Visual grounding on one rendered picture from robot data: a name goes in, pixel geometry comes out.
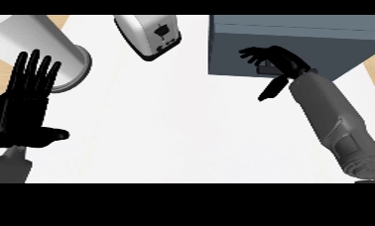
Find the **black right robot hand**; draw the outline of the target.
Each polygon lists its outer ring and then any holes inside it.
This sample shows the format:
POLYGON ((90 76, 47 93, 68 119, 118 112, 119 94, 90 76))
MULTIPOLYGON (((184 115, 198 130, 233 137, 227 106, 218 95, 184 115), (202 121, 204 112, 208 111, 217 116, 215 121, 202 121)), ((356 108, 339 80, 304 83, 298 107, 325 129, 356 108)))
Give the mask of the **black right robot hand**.
POLYGON ((240 58, 248 58, 248 63, 260 66, 263 61, 269 61, 280 71, 280 75, 271 80, 266 87, 258 100, 274 98, 288 85, 289 79, 297 79, 310 71, 310 65, 304 60, 285 48, 270 46, 267 48, 249 47, 239 50, 240 58))

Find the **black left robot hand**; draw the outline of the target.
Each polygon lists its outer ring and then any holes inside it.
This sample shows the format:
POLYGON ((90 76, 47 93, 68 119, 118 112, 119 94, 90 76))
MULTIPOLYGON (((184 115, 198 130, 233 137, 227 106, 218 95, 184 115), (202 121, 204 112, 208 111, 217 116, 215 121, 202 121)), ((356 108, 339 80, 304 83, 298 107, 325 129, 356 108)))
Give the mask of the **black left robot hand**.
POLYGON ((0 95, 0 148, 44 148, 69 137, 66 130, 43 126, 60 66, 38 50, 19 53, 0 95))

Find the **large silver cylindrical appliance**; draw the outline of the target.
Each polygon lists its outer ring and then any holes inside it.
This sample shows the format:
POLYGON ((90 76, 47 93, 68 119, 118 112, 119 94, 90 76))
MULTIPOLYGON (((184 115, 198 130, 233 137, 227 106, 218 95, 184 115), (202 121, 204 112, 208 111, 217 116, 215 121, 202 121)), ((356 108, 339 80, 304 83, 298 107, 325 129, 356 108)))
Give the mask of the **large silver cylindrical appliance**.
POLYGON ((32 50, 62 63, 52 92, 71 90, 91 70, 88 51, 71 42, 46 15, 0 15, 0 59, 13 64, 19 52, 32 50))

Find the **silver toaster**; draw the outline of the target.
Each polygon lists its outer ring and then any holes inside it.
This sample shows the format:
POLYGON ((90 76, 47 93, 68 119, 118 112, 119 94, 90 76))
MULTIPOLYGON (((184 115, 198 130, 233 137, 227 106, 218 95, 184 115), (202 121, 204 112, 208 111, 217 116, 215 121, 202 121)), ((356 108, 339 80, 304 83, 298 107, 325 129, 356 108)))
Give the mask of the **silver toaster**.
POLYGON ((181 41, 174 15, 115 15, 114 22, 131 49, 153 61, 181 41))

